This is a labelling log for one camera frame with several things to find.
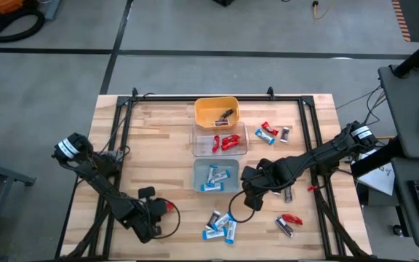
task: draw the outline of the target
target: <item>black metal frame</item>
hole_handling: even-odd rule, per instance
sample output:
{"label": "black metal frame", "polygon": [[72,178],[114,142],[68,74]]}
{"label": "black metal frame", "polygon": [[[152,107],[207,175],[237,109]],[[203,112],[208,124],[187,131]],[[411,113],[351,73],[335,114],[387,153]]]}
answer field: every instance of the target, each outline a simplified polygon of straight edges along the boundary
{"label": "black metal frame", "polygon": [[[130,120],[131,120],[131,116],[132,116],[132,104],[136,103],[138,101],[140,101],[141,103],[143,102],[156,102],[156,101],[195,101],[199,98],[210,98],[210,97],[216,97],[215,95],[181,95],[181,96],[176,96],[176,95],[172,95],[172,96],[159,96],[159,95],[151,95],[151,96],[137,96],[137,92],[136,90],[134,90],[134,92],[132,93],[132,97],[130,96],[119,96],[117,98],[117,102],[116,102],[116,110],[114,112],[114,118],[113,118],[113,126],[111,128],[111,134],[113,135],[114,130],[118,127],[119,124],[119,119],[121,116],[121,111],[123,109],[123,107],[127,106],[126,109],[126,115],[125,115],[125,120],[124,120],[124,126],[123,126],[123,132],[122,132],[122,137],[121,137],[121,142],[120,142],[120,148],[125,148],[125,146],[127,145],[127,136],[129,133],[129,126],[130,126]],[[269,87],[267,94],[266,95],[237,95],[235,96],[235,98],[237,98],[238,101],[291,101],[291,102],[297,102],[298,104],[298,109],[300,112],[300,120],[301,120],[301,124],[302,124],[302,130],[303,130],[303,137],[305,139],[305,146],[306,146],[306,150],[310,151],[313,147],[311,145],[311,139],[310,139],[310,132],[309,132],[309,128],[308,128],[308,120],[307,120],[307,116],[306,116],[306,110],[305,107],[308,106],[310,113],[311,113],[311,120],[313,123],[313,130],[314,130],[314,135],[316,138],[316,144],[318,146],[320,146],[322,144],[322,137],[321,137],[321,131],[319,129],[319,122],[318,122],[318,117],[316,115],[316,108],[315,108],[315,104],[314,104],[314,98],[313,96],[310,95],[299,95],[299,96],[275,96],[274,95],[274,91],[272,89],[272,87]],[[114,145],[116,143],[116,135],[114,135],[111,138],[111,142],[109,143],[108,146],[108,150],[112,151],[114,150]],[[120,186],[120,180],[121,180],[121,173],[114,178],[114,182],[113,185],[119,189]],[[311,182],[314,185],[318,185],[319,181],[318,181],[318,173],[315,170],[311,170]],[[329,203],[329,206],[331,208],[332,213],[337,217],[338,216],[338,212],[337,212],[337,207],[335,204],[335,200],[334,200],[334,194],[332,191],[332,185],[330,183],[327,183],[327,186],[325,187],[325,191],[327,193],[327,200]],[[75,194],[75,189],[74,192],[72,194],[72,199],[71,199],[71,205],[72,205],[72,201],[73,201],[73,195]],[[322,199],[322,195],[320,191],[315,191],[314,192],[314,197],[315,197],[315,202],[316,202],[316,207],[317,207],[317,212],[318,212],[318,219],[319,219],[319,228],[321,231],[321,236],[322,236],[322,242],[323,242],[323,249],[324,249],[324,255],[325,255],[325,259],[329,259],[331,257],[334,257],[334,255],[332,254],[331,251],[331,246],[330,246],[330,241],[329,241],[329,234],[328,234],[328,230],[327,230],[327,224],[326,224],[326,219],[324,217],[324,213],[323,211],[319,208],[318,206],[318,202],[320,201],[320,199]],[[58,249],[56,252],[56,258],[60,257],[60,250],[62,247],[62,243],[64,240],[64,236],[65,236],[65,230],[67,227],[67,222],[68,222],[68,217],[70,215],[70,211],[71,211],[71,205],[69,207],[69,211],[68,214],[66,216],[66,220],[65,220],[65,225],[63,228],[63,232],[61,234],[61,238],[59,241],[59,245],[58,245]],[[102,197],[100,197],[98,199],[98,204],[97,204],[97,210],[95,213],[95,224],[92,226],[97,226],[97,221],[99,220],[101,214],[103,213],[104,209],[105,209],[105,201]],[[93,237],[89,238],[89,252],[88,252],[88,256],[87,257],[82,257],[82,258],[74,258],[73,260],[70,259],[70,261],[107,261],[109,258],[109,251],[111,248],[111,239],[112,239],[112,234],[113,234],[113,221],[114,218],[112,215],[109,215],[108,218],[108,223],[106,226],[106,232],[105,232],[105,241],[104,241],[104,245],[103,245],[103,251],[101,255],[98,255],[96,253],[97,251],[97,241],[98,241],[98,235],[93,234]],[[335,230],[335,240],[337,242],[337,246],[338,246],[338,255],[340,257],[345,257],[346,252],[345,252],[345,246],[343,243],[343,240],[340,238],[339,234],[336,232]]]}

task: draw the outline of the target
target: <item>gray concrete floor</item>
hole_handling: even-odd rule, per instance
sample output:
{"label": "gray concrete floor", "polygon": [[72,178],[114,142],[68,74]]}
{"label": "gray concrete floor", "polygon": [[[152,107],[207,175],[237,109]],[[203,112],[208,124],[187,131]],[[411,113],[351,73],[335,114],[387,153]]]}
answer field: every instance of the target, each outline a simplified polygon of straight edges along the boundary
{"label": "gray concrete floor", "polygon": [[[111,49],[126,0],[64,1],[39,34],[0,47]],[[321,1],[326,8],[329,1]],[[311,3],[236,0],[135,0],[121,49],[408,54],[419,43],[400,34],[391,0],[336,0],[314,22]],[[10,30],[29,23],[30,18]],[[0,220],[0,255],[13,261],[54,256],[74,175],[49,156],[59,139],[87,134],[109,55],[0,54],[0,164],[37,177],[16,185]],[[340,106],[379,85],[377,69],[398,60],[120,55],[108,94],[277,93],[334,95]],[[338,111],[340,123],[363,121],[366,99]],[[375,113],[377,135],[395,135],[386,104]],[[392,208],[365,208],[375,255],[419,259],[411,239],[392,235]]]}

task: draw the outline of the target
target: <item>wooden tabletop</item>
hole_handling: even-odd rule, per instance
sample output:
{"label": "wooden tabletop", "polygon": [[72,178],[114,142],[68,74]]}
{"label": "wooden tabletop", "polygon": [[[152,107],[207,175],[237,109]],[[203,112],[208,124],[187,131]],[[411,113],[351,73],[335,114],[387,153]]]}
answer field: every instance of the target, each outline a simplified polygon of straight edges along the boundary
{"label": "wooden tabletop", "polygon": [[[96,150],[108,141],[111,133],[116,95],[101,95],[97,100],[89,140]],[[327,142],[340,132],[338,116],[332,95],[314,95],[316,111],[323,141]],[[239,160],[240,171],[246,165],[255,167],[262,158],[276,160],[280,157],[305,153],[305,141],[297,102],[239,102],[240,121],[249,134],[249,151],[234,157]],[[313,127],[309,118],[311,137]],[[260,125],[268,121],[272,127],[291,129],[287,144],[276,141],[273,146],[255,135]],[[233,194],[204,194],[192,189],[193,162],[189,148],[189,133],[194,124],[192,102],[141,102],[132,111],[129,140],[130,154],[125,157],[121,191],[132,197],[139,188],[154,186],[159,197],[173,201],[182,215],[176,234],[167,239],[152,240],[147,244],[138,241],[133,230],[114,225],[110,259],[127,260],[208,260],[208,259],[318,259],[324,258],[321,234],[314,195],[307,191],[309,171],[292,186],[293,202],[286,204],[282,197],[271,192],[264,196],[263,209],[253,219],[239,224],[234,245],[223,238],[203,240],[201,233],[213,210],[225,213]],[[351,237],[366,252],[371,253],[362,211],[355,185],[350,175],[337,172],[332,177],[339,217]],[[242,220],[251,213],[243,204],[244,197],[234,201],[233,213]],[[76,190],[61,255],[72,251],[92,225],[97,206],[97,193],[85,182]],[[302,226],[292,225],[293,238],[287,237],[274,223],[282,213],[291,213],[303,219]],[[177,223],[175,211],[164,215],[161,222],[163,234],[171,232]],[[334,234],[328,222],[332,250],[336,251]],[[98,252],[103,246],[100,235]]]}

